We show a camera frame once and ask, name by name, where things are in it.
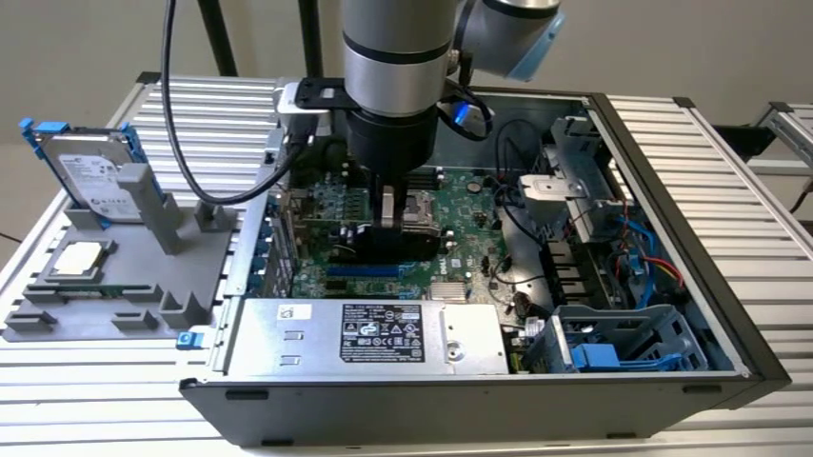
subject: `blue latch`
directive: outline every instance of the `blue latch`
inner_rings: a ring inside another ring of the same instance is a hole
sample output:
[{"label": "blue latch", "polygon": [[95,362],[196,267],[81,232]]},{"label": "blue latch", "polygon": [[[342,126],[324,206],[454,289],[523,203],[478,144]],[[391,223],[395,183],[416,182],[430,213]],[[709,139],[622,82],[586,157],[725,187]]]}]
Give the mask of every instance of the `blue latch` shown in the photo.
[{"label": "blue latch", "polygon": [[196,333],[193,331],[181,331],[177,333],[175,348],[177,350],[203,349],[203,333]]},{"label": "blue latch", "polygon": [[621,367],[613,345],[585,343],[570,350],[570,355],[579,370],[615,370]]},{"label": "blue latch", "polygon": [[35,127],[36,133],[51,133],[53,135],[65,133],[71,129],[71,125],[63,121],[41,121]]}]

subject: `robotic arm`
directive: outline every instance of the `robotic arm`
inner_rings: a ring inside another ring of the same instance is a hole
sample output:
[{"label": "robotic arm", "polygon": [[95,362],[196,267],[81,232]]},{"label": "robotic arm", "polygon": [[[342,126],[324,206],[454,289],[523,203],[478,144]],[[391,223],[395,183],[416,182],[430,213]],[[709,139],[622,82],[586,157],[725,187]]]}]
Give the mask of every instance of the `robotic arm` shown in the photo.
[{"label": "robotic arm", "polygon": [[392,227],[403,177],[432,155],[447,74],[460,67],[530,80],[563,15],[559,0],[343,0],[342,8],[344,88],[360,106],[348,147],[376,175],[376,222]]}]

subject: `red wire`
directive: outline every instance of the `red wire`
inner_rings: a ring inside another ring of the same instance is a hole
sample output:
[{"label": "red wire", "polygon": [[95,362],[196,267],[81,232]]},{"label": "red wire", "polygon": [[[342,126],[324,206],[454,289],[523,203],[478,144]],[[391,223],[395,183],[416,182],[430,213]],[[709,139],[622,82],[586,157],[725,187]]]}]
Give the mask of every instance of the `red wire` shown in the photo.
[{"label": "red wire", "polygon": [[677,276],[677,283],[678,286],[682,288],[683,287],[683,275],[681,274],[681,272],[677,270],[677,268],[674,267],[673,264],[670,264],[666,260],[663,259],[657,259],[654,257],[643,257],[643,260],[646,262],[651,262],[653,264],[658,264],[659,266],[662,266],[663,268],[666,268],[669,271],[671,271],[674,273],[674,276]]},{"label": "red wire", "polygon": [[563,239],[567,238],[570,231],[575,227],[575,221],[578,221],[582,217],[585,217],[585,214],[587,214],[593,210],[593,207],[594,207],[594,205],[590,205],[590,207],[587,209],[585,209],[582,212],[579,212],[579,215],[575,216],[575,218],[570,220],[570,224],[567,225],[567,227],[563,228],[563,234],[562,234]]}]

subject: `white wall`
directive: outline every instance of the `white wall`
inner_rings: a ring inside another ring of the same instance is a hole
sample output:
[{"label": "white wall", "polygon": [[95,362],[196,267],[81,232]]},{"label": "white wall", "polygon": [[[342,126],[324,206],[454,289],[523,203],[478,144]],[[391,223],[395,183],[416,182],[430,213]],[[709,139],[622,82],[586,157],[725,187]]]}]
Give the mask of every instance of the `white wall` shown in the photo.
[{"label": "white wall", "polygon": [[[222,3],[242,74],[303,74],[296,1]],[[339,0],[320,6],[326,70],[340,74]],[[769,100],[813,101],[812,0],[563,0],[563,10],[530,87],[685,95],[727,123],[747,122]],[[105,124],[136,75],[159,67],[163,12],[161,0],[0,0],[0,145],[19,144],[23,116]],[[172,50],[173,72],[216,74],[193,0],[179,0]],[[507,84],[487,75],[475,83]],[[0,146],[4,189],[28,195],[36,214],[53,183],[29,178],[41,168],[31,155],[7,152]],[[798,190],[788,180],[774,185]]]}]

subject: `motherboard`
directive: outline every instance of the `motherboard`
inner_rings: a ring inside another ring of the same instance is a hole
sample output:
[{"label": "motherboard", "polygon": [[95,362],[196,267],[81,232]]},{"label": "motherboard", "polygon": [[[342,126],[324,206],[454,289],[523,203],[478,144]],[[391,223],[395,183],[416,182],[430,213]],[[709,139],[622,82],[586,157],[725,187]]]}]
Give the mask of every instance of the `motherboard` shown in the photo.
[{"label": "motherboard", "polygon": [[443,170],[436,189],[411,190],[404,224],[432,225],[444,245],[430,261],[398,265],[336,265],[330,231],[347,224],[370,224],[368,190],[351,188],[340,176],[295,191],[300,218],[300,263],[295,298],[442,298],[459,303],[507,303],[510,287],[490,281],[490,267],[506,256],[487,176],[475,170]]}]

